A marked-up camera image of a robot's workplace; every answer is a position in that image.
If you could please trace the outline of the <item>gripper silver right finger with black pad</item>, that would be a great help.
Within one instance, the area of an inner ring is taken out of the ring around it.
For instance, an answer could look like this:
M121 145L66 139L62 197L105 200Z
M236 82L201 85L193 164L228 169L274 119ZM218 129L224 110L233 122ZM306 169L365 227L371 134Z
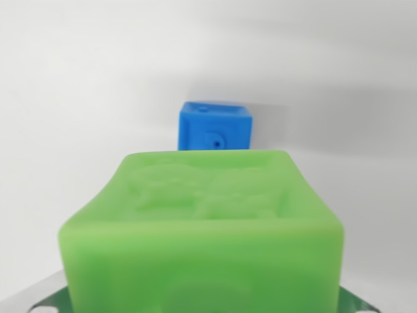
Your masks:
M414 270L344 267L341 285L381 312L416 312Z

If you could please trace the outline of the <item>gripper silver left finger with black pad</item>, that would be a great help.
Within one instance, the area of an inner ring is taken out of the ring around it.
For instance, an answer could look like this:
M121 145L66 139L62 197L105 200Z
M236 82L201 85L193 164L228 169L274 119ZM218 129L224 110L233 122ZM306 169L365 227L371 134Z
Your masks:
M73 312L64 271L1 301L1 312Z

